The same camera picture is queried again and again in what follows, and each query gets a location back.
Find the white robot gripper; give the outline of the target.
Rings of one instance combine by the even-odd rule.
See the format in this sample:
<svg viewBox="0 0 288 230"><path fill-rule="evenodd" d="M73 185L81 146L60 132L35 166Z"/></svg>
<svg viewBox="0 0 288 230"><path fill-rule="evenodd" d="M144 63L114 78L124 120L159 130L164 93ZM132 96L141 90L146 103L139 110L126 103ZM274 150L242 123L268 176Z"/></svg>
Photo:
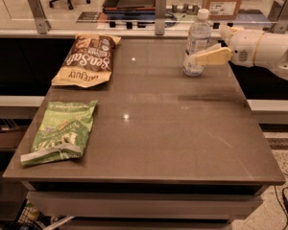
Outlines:
<svg viewBox="0 0 288 230"><path fill-rule="evenodd" d="M222 65L230 59L235 65L253 67L254 56L263 31L245 30L243 27L221 25L219 34L228 47L220 43L190 56L188 62L194 65Z"/></svg>

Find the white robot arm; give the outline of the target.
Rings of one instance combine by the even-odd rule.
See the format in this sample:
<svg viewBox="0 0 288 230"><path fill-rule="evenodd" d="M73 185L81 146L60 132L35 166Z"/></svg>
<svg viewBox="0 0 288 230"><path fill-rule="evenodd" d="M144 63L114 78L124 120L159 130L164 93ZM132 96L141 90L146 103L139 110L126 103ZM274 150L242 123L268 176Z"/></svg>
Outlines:
<svg viewBox="0 0 288 230"><path fill-rule="evenodd" d="M288 34L221 25L226 46L214 44L190 56L192 66L222 65L231 61L243 67L262 67L288 81Z"/></svg>

